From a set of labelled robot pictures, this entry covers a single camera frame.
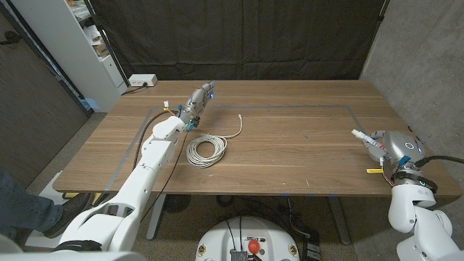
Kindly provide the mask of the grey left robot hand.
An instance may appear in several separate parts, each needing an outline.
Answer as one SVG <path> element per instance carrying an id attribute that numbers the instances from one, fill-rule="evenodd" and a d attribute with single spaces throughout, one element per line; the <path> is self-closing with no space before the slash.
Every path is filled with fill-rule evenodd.
<path id="1" fill-rule="evenodd" d="M 186 104 L 180 109 L 178 117 L 189 125 L 195 117 L 199 117 L 208 101 L 214 96 L 215 82 L 212 80 L 195 89 Z"/>

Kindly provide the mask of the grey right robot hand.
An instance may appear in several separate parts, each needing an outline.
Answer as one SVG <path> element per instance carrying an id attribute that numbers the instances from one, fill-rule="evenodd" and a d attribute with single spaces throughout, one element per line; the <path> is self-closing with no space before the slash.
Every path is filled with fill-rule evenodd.
<path id="1" fill-rule="evenodd" d="M 387 178 L 394 173 L 405 171 L 423 177 L 424 174 L 415 162 L 425 157 L 421 145 L 412 137 L 392 130 L 378 130 L 370 137 L 384 146 L 383 149 L 364 141 L 370 157 L 382 164 Z"/>

